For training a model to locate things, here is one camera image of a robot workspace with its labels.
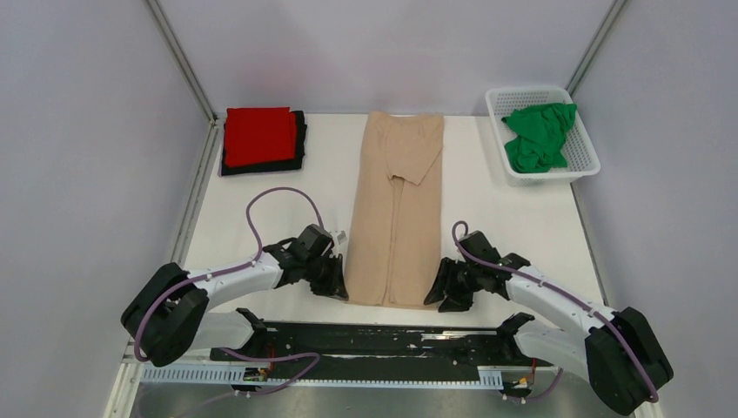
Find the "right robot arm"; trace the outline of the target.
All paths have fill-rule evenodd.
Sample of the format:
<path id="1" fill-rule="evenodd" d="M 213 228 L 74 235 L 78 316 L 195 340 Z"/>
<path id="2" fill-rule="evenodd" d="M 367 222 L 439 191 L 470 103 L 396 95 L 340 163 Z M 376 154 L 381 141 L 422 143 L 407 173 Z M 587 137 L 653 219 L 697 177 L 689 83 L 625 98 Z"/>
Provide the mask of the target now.
<path id="1" fill-rule="evenodd" d="M 540 359 L 575 374 L 619 415 L 659 400 L 674 370 L 643 313 L 581 298 L 517 253 L 500 255 L 480 231 L 454 243 L 462 258 L 441 260 L 425 304 L 441 313 L 465 312 L 477 292 L 496 293 L 531 310 L 498 327 L 502 360 Z"/>

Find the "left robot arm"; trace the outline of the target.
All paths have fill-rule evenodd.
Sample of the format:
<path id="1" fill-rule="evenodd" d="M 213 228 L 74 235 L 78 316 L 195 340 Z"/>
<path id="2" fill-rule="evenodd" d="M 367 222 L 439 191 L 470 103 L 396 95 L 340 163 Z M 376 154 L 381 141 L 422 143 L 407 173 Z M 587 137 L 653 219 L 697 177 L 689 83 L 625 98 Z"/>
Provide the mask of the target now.
<path id="1" fill-rule="evenodd" d="M 318 296 L 347 300 L 340 252 L 346 242 L 345 232 L 311 224 L 297 238 L 266 246 L 256 262 L 193 272 L 170 262 L 123 311 L 121 324 L 156 367 L 200 349 L 227 348 L 255 360 L 266 349 L 262 321 L 246 308 L 217 313 L 215 307 L 301 280 Z"/>

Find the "beige t shirt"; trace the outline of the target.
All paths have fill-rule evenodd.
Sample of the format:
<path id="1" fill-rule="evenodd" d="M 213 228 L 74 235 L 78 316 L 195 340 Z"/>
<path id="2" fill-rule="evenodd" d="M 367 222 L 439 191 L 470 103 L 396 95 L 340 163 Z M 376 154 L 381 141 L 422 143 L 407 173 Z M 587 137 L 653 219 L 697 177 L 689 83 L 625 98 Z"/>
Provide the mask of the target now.
<path id="1" fill-rule="evenodd" d="M 345 268 L 349 302 L 424 308 L 441 259 L 444 131 L 438 114 L 369 115 Z"/>

